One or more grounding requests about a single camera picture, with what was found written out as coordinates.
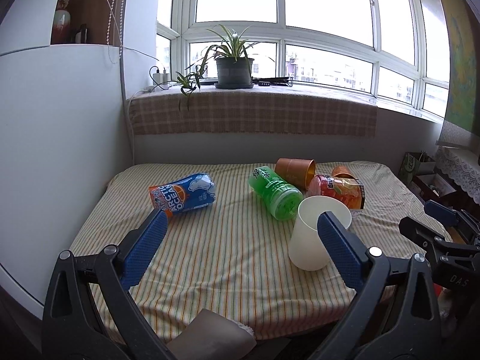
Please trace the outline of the white plastic cup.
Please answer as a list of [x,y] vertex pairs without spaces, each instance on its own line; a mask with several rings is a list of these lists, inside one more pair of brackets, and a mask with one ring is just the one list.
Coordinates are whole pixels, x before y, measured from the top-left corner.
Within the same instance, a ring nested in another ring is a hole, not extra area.
[[352,224],[351,211],[339,200],[326,196],[302,200],[288,244],[289,259],[301,270],[318,271],[329,263],[329,254],[317,232],[317,220],[326,211],[331,211],[346,229]]

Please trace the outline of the green plastic bottle cup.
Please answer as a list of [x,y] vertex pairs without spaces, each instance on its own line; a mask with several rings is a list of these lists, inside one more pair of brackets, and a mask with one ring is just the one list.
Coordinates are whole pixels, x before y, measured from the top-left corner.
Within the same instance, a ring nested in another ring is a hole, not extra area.
[[274,219],[286,221],[297,215],[304,195],[269,166],[255,168],[248,178],[248,184],[262,199]]

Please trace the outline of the blue orange Arctic Ocean cup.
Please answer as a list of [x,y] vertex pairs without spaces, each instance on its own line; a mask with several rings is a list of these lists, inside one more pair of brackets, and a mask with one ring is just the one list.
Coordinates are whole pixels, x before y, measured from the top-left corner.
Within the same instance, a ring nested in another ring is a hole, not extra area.
[[150,186],[154,209],[168,218],[210,206],[216,200],[216,185],[207,173],[196,173],[174,182]]

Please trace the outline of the white lace cloth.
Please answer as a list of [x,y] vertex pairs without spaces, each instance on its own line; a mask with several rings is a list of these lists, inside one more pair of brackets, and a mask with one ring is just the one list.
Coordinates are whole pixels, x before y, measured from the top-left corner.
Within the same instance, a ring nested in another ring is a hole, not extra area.
[[435,155],[436,167],[450,177],[479,203],[478,155],[470,151],[440,146]]

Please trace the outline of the green cardboard box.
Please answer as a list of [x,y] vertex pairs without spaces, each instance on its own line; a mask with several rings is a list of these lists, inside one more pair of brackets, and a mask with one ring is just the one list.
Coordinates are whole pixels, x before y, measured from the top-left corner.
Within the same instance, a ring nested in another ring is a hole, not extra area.
[[426,152],[406,152],[398,173],[399,180],[408,186],[414,176],[434,173],[436,161]]

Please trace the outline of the striped table cloth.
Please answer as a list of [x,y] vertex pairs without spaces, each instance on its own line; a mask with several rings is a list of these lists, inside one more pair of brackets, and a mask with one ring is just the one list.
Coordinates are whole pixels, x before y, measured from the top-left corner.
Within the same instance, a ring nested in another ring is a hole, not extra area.
[[119,243],[151,213],[148,189],[194,173],[216,184],[213,205],[172,218],[131,295],[164,342],[202,310],[251,327],[259,340],[339,320],[355,293],[335,266],[303,271],[288,256],[292,221],[278,221],[248,184],[250,164],[146,163],[112,178],[72,242],[90,255]]

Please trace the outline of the black object on windowsill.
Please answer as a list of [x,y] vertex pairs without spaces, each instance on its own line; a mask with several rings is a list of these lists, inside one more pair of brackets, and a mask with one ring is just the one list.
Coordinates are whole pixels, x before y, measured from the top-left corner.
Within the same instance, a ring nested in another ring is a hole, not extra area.
[[252,83],[258,86],[286,86],[292,87],[293,82],[287,77],[269,77],[269,78],[253,78]]

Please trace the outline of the plaid windowsill cloth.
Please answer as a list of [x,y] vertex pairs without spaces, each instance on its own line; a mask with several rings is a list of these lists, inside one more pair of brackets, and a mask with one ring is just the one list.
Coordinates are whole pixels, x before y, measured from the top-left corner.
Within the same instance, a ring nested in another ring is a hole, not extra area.
[[213,90],[187,97],[156,93],[128,107],[135,135],[272,133],[367,137],[376,135],[377,108],[368,103],[292,91]]

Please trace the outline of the white charger plugs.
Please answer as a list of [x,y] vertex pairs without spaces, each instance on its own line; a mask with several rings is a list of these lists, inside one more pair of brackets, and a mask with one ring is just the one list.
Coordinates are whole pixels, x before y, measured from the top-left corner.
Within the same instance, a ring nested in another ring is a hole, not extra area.
[[149,70],[149,76],[152,81],[153,90],[168,90],[170,88],[170,76],[165,69],[160,71],[157,66],[152,66]]

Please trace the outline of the potted spider plant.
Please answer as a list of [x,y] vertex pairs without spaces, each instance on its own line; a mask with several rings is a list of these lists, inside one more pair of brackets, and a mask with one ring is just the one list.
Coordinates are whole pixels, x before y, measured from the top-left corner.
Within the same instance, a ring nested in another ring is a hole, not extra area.
[[248,28],[238,32],[224,24],[219,24],[218,27],[219,30],[209,28],[208,32],[217,36],[219,41],[208,46],[197,63],[187,67],[187,74],[202,69],[204,79],[208,63],[213,60],[216,64],[216,88],[251,89],[254,85],[252,83],[254,60],[248,54],[248,50],[254,43],[250,43],[244,37]]

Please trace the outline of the small hanging plantlet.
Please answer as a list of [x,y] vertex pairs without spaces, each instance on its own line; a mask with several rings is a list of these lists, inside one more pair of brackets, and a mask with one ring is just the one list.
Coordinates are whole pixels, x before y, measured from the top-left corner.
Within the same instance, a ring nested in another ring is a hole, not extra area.
[[203,70],[199,69],[194,72],[189,72],[188,74],[181,74],[176,72],[175,82],[180,86],[180,92],[185,97],[186,109],[190,109],[190,99],[191,95],[201,87],[201,82],[203,78]]

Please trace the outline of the red white vase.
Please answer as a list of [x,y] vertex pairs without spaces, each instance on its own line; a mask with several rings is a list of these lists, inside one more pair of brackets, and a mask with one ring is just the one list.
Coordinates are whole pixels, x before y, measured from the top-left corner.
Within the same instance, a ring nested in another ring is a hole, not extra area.
[[71,31],[71,14],[68,11],[70,0],[58,0],[52,24],[51,43],[67,43]]

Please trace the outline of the green wall map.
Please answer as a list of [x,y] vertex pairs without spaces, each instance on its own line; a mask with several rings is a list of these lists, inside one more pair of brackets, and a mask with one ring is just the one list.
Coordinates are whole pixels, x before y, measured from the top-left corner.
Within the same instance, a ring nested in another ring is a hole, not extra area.
[[439,144],[479,153],[479,0],[440,0],[450,48],[448,103]]

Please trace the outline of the white window frame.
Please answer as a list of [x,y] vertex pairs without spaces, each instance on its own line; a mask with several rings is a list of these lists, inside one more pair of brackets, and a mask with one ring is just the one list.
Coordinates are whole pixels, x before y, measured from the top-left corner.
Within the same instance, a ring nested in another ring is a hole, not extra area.
[[440,0],[158,0],[157,55],[195,68],[223,29],[240,33],[254,77],[364,94],[443,117],[450,76]]

